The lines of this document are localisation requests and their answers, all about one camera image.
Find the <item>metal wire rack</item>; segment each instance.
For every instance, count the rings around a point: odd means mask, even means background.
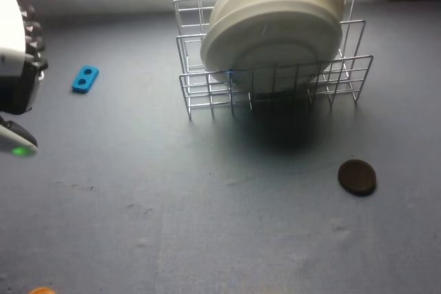
[[[305,97],[313,104],[317,96],[327,96],[329,104],[332,105],[336,96],[350,94],[354,102],[359,100],[373,57],[372,55],[358,55],[366,21],[352,20],[355,0],[345,0],[345,17],[340,22],[343,35],[337,57],[331,63],[309,64],[318,69],[315,69],[317,70],[315,74],[311,74],[309,83],[304,86],[303,90],[299,91],[296,87],[300,72],[298,64],[266,68],[266,73],[268,69],[271,69],[270,74],[273,75],[273,92],[278,84],[278,73],[284,71],[283,79],[285,80],[286,71],[290,72],[293,82],[292,93],[282,95],[255,94],[253,84],[251,91],[246,93],[235,88],[232,83],[233,75],[249,75],[253,81],[256,73],[262,68],[223,72],[224,77],[227,77],[225,81],[218,80],[219,72],[205,71],[199,52],[201,43],[209,30],[209,16],[216,2],[217,0],[174,0],[179,33],[176,44],[183,72],[179,75],[179,82],[190,119],[192,109],[197,107],[209,107],[214,117],[215,107],[229,105],[234,115],[236,105],[246,104],[254,109],[257,104],[273,103],[276,98],[288,98],[295,101]]]

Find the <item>table surface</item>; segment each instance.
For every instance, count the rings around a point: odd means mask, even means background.
[[[41,95],[9,117],[40,152],[0,156],[0,291],[438,294],[441,2],[356,16],[375,56],[358,107],[295,129],[189,121],[172,14],[44,23]],[[73,94],[82,65],[101,73]],[[372,196],[338,184],[349,158],[375,168]]]

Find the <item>brown disc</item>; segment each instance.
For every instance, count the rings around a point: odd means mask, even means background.
[[[370,164],[361,160],[349,160],[338,170],[338,181],[345,190],[355,196],[368,196],[375,191],[377,176]]]

